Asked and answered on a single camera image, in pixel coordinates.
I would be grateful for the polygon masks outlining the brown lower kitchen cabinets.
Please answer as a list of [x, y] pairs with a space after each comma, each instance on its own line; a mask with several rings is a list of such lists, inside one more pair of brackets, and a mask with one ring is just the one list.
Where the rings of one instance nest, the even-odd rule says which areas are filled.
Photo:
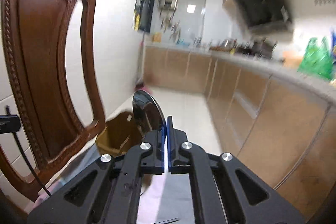
[[309, 223], [335, 223], [335, 87], [271, 61], [148, 46], [147, 85], [207, 100], [222, 149]]

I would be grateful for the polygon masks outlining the brown carved wooden chair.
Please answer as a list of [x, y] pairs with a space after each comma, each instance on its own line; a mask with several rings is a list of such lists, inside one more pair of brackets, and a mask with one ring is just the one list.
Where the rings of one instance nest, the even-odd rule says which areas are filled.
[[[84, 126], [72, 104], [66, 79], [66, 38], [77, 1], [83, 4], [81, 60], [93, 112]], [[1, 0], [2, 41], [7, 73], [19, 116], [36, 161], [21, 176], [4, 153], [1, 171], [30, 201], [72, 156], [105, 129], [93, 57], [96, 0]]]

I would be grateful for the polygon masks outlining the black range hood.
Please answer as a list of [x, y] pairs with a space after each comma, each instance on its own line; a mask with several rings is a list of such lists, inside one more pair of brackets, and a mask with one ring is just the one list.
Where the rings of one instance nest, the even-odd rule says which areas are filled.
[[291, 14], [285, 0], [235, 0], [250, 32], [289, 31]]

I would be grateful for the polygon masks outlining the brown wooden utensil holder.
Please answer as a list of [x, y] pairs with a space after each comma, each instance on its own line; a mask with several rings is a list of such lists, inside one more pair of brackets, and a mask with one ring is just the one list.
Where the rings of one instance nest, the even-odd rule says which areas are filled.
[[105, 122], [105, 129], [96, 138], [96, 146], [100, 155], [113, 157], [125, 155], [131, 147], [140, 144], [142, 135], [137, 127], [132, 112], [120, 112]]

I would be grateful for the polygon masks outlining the dark kitchen window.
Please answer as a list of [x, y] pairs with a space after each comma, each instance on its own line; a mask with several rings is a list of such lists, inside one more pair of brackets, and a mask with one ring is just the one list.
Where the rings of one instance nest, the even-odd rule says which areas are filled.
[[134, 29], [150, 32], [155, 0], [136, 0], [134, 8]]

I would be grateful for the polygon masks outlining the wall hook rail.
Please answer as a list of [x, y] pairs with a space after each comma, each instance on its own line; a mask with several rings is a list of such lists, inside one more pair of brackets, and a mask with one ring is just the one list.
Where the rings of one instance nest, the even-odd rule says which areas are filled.
[[336, 0], [314, 0], [314, 4], [316, 6], [322, 6], [322, 5], [329, 5], [329, 4], [335, 4]]

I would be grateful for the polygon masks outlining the black metal spoon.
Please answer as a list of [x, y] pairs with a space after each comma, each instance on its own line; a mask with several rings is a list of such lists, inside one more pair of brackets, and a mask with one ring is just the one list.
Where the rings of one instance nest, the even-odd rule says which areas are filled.
[[142, 136], [166, 127], [163, 112], [154, 97], [145, 90], [137, 90], [132, 99], [133, 115]]

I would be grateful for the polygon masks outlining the green plastic bag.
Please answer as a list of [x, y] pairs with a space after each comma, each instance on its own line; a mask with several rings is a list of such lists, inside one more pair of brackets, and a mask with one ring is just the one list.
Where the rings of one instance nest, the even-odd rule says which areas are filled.
[[298, 71], [316, 75], [331, 81], [333, 79], [333, 59], [327, 46], [327, 39], [311, 38], [307, 44]]

